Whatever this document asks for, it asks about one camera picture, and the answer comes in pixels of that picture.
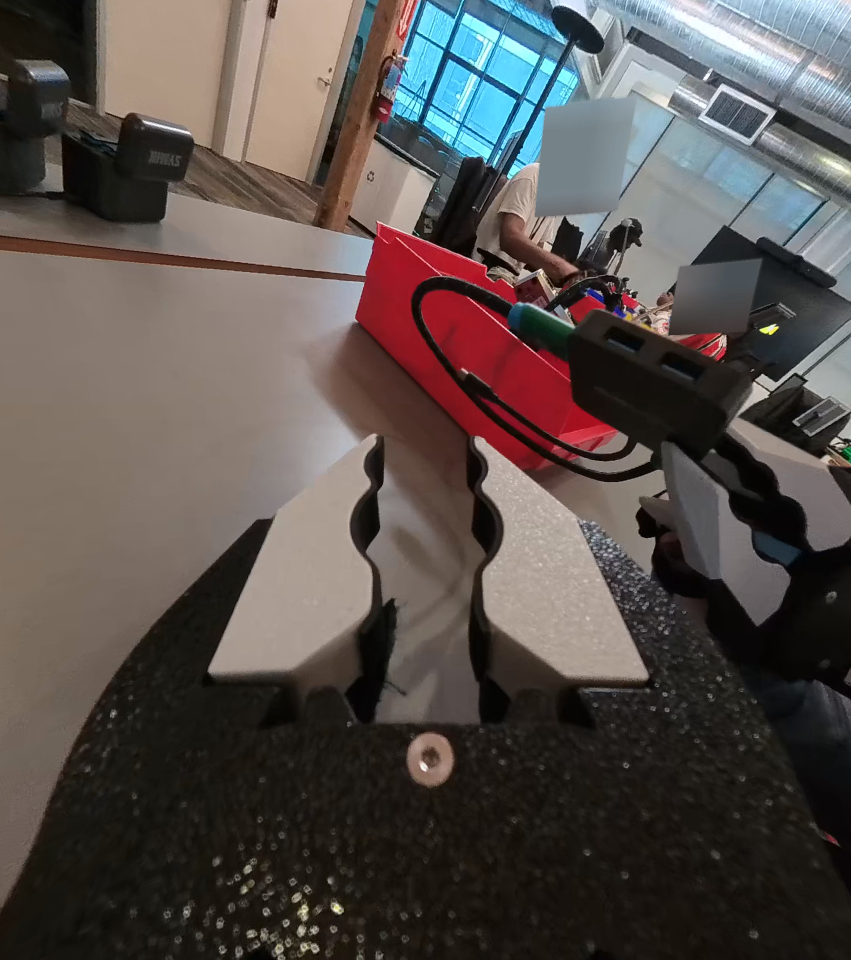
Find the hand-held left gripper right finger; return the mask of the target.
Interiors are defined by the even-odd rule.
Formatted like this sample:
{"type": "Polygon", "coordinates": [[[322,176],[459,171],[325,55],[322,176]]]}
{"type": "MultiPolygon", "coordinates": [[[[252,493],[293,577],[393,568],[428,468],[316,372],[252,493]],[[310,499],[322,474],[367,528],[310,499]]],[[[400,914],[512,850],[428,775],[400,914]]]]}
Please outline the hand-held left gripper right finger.
{"type": "Polygon", "coordinates": [[[503,694],[638,690],[649,671],[577,515],[484,438],[467,441],[476,681],[503,694]]]}

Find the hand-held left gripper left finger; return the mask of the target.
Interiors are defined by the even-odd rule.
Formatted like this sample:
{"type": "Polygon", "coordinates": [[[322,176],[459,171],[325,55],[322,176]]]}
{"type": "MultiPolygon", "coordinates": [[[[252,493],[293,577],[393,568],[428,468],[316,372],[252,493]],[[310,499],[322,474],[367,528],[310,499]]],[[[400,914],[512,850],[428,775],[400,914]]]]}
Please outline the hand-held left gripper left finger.
{"type": "Polygon", "coordinates": [[[384,466],[385,439],[369,435],[270,519],[210,681],[278,688],[295,707],[332,689],[358,721],[375,720],[396,625],[369,557],[384,466]]]}

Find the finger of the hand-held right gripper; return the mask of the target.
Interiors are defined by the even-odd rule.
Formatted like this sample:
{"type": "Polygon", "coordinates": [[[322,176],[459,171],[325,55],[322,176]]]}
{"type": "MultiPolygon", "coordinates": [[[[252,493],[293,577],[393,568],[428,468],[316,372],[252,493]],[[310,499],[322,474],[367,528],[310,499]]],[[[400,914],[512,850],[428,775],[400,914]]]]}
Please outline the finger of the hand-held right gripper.
{"type": "Polygon", "coordinates": [[[722,438],[701,460],[663,448],[658,580],[712,627],[788,622],[793,564],[793,447],[722,438]]]}
{"type": "Polygon", "coordinates": [[[824,462],[739,416],[714,453],[731,469],[734,506],[759,532],[812,553],[851,541],[851,502],[824,462]]]}

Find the black USB hub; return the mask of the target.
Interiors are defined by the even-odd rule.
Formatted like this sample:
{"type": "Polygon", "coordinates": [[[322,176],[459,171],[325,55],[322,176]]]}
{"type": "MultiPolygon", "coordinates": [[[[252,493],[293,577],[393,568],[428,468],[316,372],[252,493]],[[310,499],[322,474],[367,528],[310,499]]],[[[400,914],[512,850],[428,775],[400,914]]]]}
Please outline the black USB hub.
{"type": "Polygon", "coordinates": [[[620,462],[635,451],[638,443],[633,438],[626,438],[624,447],[611,454],[599,454],[567,443],[505,402],[476,374],[454,366],[434,338],[424,317],[424,301],[434,293],[454,294],[487,308],[506,321],[507,328],[516,338],[545,349],[559,359],[568,358],[569,342],[577,328],[544,308],[525,303],[509,303],[498,294],[454,276],[434,276],[420,282],[414,289],[410,310],[419,337],[459,391],[497,428],[539,459],[590,481],[603,484],[625,483],[659,470],[660,466],[655,458],[612,472],[581,465],[580,461],[620,462]]]}
{"type": "Polygon", "coordinates": [[[566,340],[575,403],[649,450],[665,442],[702,459],[752,392],[750,375],[605,310],[566,340]]]}

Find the red plastic bin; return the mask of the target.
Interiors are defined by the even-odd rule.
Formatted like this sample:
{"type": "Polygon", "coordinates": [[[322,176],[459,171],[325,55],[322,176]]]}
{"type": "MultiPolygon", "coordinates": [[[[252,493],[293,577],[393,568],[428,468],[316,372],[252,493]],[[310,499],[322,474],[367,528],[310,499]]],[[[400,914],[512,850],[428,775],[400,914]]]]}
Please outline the red plastic bin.
{"type": "MultiPolygon", "coordinates": [[[[456,387],[426,347],[412,320],[410,301],[414,289],[434,277],[455,277],[489,290],[509,304],[522,304],[509,284],[491,282],[482,264],[380,223],[357,308],[357,322],[468,437],[486,440],[523,471],[549,465],[491,423],[456,387]]],[[[430,294],[423,302],[422,313],[453,366],[477,375],[504,402],[548,433],[598,454],[611,454],[624,447],[627,436],[574,401],[567,359],[559,359],[544,348],[517,338],[504,318],[459,295],[430,294]]],[[[637,443],[635,451],[619,462],[580,461],[580,465],[611,473],[655,458],[659,464],[657,473],[662,468],[661,445],[652,450],[637,443]]]]}

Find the black television screen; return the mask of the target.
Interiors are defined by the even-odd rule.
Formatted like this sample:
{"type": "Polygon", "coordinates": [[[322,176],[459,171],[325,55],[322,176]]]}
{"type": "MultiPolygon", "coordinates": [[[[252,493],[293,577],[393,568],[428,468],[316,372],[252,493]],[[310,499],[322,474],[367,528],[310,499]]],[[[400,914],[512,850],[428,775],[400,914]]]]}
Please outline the black television screen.
{"type": "Polygon", "coordinates": [[[692,266],[757,262],[748,325],[725,334],[720,358],[743,364],[753,377],[781,380],[851,320],[851,301],[837,280],[768,237],[750,241],[723,226],[692,266]]]}

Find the white recycling bin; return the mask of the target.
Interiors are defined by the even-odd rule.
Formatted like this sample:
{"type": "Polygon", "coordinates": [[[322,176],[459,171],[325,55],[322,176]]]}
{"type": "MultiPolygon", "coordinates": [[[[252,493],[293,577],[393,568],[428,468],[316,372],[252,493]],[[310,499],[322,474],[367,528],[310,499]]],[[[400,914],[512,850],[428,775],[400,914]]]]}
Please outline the white recycling bin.
{"type": "Polygon", "coordinates": [[[349,217],[372,234],[379,224],[413,234],[439,177],[407,151],[376,136],[349,217]]]}

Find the white door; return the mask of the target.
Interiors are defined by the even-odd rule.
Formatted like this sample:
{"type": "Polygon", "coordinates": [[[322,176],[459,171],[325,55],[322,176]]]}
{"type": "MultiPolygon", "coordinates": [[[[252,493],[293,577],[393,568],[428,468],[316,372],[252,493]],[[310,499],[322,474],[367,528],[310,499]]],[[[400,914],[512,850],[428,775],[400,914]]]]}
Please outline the white door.
{"type": "Polygon", "coordinates": [[[353,1],[265,3],[243,160],[304,182],[332,102],[353,1]]]}

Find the black floor lamp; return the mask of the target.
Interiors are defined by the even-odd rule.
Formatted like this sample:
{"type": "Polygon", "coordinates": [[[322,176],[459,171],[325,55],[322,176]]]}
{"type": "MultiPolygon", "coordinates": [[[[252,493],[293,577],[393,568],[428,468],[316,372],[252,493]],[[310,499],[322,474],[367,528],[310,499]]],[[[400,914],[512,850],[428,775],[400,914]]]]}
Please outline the black floor lamp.
{"type": "Polygon", "coordinates": [[[572,6],[559,4],[553,6],[551,21],[555,30],[564,39],[564,45],[561,53],[557,56],[554,66],[547,75],[546,81],[539,91],[539,96],[532,106],[532,109],[521,128],[509,141],[508,149],[496,165],[499,174],[506,176],[512,170],[512,167],[519,158],[532,130],[535,126],[538,116],[542,113],[552,90],[555,88],[560,75],[566,67],[575,50],[585,54],[596,55],[604,49],[604,38],[600,31],[593,25],[586,15],[580,13],[572,6]]]}

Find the red fire extinguisher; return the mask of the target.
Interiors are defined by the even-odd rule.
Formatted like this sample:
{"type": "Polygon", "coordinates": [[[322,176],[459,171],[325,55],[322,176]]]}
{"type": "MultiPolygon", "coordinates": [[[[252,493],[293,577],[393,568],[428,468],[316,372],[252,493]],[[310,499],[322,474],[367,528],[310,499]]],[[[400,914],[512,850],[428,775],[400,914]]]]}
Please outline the red fire extinguisher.
{"type": "Polygon", "coordinates": [[[373,118],[379,124],[384,124],[390,119],[407,63],[407,56],[391,54],[381,65],[372,106],[373,118]]]}

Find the silver ceiling duct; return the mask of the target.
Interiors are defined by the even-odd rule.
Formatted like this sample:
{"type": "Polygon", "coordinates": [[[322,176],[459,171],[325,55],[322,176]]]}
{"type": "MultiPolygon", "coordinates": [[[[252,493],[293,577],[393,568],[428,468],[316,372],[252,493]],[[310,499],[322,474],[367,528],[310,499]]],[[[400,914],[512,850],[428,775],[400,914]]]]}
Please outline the silver ceiling duct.
{"type": "Polygon", "coordinates": [[[851,145],[851,1],[586,5],[851,145]]]}

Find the wooden post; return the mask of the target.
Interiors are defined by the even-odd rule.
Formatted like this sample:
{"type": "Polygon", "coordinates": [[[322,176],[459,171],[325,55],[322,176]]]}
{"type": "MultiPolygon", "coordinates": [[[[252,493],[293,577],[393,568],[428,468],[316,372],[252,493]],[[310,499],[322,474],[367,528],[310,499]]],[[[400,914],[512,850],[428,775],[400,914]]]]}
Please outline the wooden post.
{"type": "Polygon", "coordinates": [[[317,228],[340,233],[347,228],[360,175],[378,126],[374,104],[383,63],[399,48],[397,29],[403,6],[403,1],[378,1],[376,4],[369,37],[313,220],[317,228]]]}

